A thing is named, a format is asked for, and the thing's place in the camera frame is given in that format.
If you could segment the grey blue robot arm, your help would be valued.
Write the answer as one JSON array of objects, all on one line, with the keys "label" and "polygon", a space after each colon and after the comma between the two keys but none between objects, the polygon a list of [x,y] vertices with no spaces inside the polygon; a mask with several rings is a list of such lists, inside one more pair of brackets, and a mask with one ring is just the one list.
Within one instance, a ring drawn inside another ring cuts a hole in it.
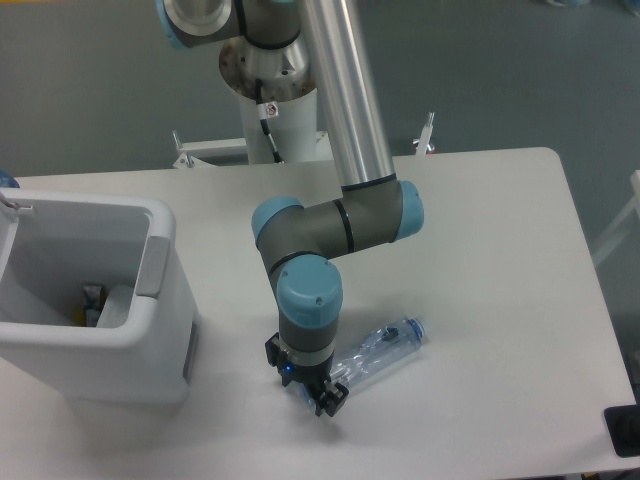
[{"label": "grey blue robot arm", "polygon": [[227,84],[250,102],[269,159],[290,157],[273,134],[275,108],[318,90],[342,194],[312,207],[292,197],[260,204],[252,230],[277,303],[266,342],[284,384],[298,383],[317,415],[332,416],[349,389],[330,369],[343,303],[334,259],[416,234],[417,188],[397,178],[353,1],[160,1],[159,20],[180,48],[220,42]]}]

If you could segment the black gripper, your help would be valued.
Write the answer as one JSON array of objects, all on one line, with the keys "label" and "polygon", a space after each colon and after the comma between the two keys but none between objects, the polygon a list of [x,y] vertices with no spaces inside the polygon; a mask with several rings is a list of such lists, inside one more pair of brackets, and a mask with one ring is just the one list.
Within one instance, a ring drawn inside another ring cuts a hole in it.
[{"label": "black gripper", "polygon": [[348,397],[348,388],[339,382],[330,381],[333,356],[322,363],[303,366],[296,363],[281,348],[280,335],[276,332],[265,342],[267,362],[275,367],[281,376],[283,387],[292,382],[302,384],[315,403],[315,415],[333,417],[344,405]]}]

